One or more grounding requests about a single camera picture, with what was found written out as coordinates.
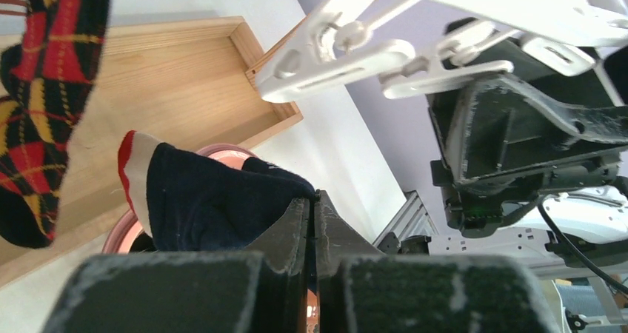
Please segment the white plastic clip hanger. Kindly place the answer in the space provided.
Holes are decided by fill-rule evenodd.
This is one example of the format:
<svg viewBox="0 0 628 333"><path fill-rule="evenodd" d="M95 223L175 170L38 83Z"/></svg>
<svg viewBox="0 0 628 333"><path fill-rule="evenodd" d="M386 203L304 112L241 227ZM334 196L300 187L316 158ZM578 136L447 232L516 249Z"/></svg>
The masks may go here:
<svg viewBox="0 0 628 333"><path fill-rule="evenodd" d="M469 13L472 21L423 47L371 42L379 27L422 1ZM261 97L276 104L372 76L391 99L441 93L480 75L511 73L511 57L478 58L512 36L543 66L580 75L595 63L586 48L627 42L627 0L323 0L254 81Z"/></svg>

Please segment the black red cuff sock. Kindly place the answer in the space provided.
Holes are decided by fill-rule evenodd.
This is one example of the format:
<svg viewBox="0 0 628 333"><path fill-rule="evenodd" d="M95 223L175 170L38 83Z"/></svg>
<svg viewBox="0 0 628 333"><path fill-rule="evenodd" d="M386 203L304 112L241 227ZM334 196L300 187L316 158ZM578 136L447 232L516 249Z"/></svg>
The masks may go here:
<svg viewBox="0 0 628 333"><path fill-rule="evenodd" d="M255 156L233 168L137 131L121 142L118 175L130 209L162 252L244 248L292 200L315 199L309 181Z"/></svg>

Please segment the pink plastic basket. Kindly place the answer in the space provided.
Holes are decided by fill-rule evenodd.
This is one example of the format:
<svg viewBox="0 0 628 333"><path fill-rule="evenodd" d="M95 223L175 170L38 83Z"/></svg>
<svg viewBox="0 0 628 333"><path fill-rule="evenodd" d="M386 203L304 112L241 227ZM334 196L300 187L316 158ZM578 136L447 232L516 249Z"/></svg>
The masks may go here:
<svg viewBox="0 0 628 333"><path fill-rule="evenodd" d="M246 159L255 157L249 150L232 144L209 145L198 150L197 153L220 161L234 169L242 168ZM129 209L110 231L101 252L104 254L127 254L130 252L154 252L155 250L152 239L144 233L135 213ZM308 290L305 332L319 332L317 306L318 299L315 298L311 290Z"/></svg>

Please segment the brown patterned sock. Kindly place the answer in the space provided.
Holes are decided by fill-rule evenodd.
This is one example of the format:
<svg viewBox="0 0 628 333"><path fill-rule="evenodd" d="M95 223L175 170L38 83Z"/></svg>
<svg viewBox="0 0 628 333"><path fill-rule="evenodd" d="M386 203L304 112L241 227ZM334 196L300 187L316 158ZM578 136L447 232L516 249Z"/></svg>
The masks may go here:
<svg viewBox="0 0 628 333"><path fill-rule="evenodd" d="M26 0L20 43L1 54L1 236L55 238L70 138L98 73L110 0Z"/></svg>

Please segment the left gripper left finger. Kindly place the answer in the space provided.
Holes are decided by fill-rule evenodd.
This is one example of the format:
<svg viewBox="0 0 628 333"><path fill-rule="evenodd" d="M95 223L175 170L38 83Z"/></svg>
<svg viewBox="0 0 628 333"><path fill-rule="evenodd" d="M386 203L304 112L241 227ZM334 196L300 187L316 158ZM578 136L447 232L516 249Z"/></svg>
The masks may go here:
<svg viewBox="0 0 628 333"><path fill-rule="evenodd" d="M304 332L309 202L246 248L88 258L45 332Z"/></svg>

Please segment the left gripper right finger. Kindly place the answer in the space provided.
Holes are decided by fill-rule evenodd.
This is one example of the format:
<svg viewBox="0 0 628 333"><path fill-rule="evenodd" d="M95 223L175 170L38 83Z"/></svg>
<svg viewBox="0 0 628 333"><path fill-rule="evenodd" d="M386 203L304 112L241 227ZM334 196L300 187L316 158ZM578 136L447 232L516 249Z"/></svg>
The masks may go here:
<svg viewBox="0 0 628 333"><path fill-rule="evenodd" d="M313 207L323 332L557 332L536 277L512 258L386 255L338 214Z"/></svg>

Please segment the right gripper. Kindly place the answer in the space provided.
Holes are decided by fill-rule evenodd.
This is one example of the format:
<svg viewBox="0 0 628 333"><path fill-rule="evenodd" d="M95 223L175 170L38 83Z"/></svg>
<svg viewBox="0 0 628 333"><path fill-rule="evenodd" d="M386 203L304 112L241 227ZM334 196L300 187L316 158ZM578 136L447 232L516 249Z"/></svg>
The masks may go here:
<svg viewBox="0 0 628 333"><path fill-rule="evenodd" d="M545 195L605 185L627 195L619 154L606 155L627 148L627 48L602 59L582 47L594 67L565 76L523 50L530 40L509 37L468 63L510 61L514 75L428 96L442 156L432 182L466 238L512 226Z"/></svg>

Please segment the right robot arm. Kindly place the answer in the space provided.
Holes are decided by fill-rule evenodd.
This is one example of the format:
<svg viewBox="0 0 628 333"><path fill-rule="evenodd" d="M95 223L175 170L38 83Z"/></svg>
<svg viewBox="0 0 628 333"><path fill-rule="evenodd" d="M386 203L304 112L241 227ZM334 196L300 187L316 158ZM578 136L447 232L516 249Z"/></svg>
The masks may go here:
<svg viewBox="0 0 628 333"><path fill-rule="evenodd" d="M410 65L441 157L430 164L451 235L427 233L411 195L375 240L390 254L508 255L545 278L587 277L605 312L558 309L565 331L619 326L609 279L627 271L627 107L607 68L574 47L475 18L451 23Z"/></svg>

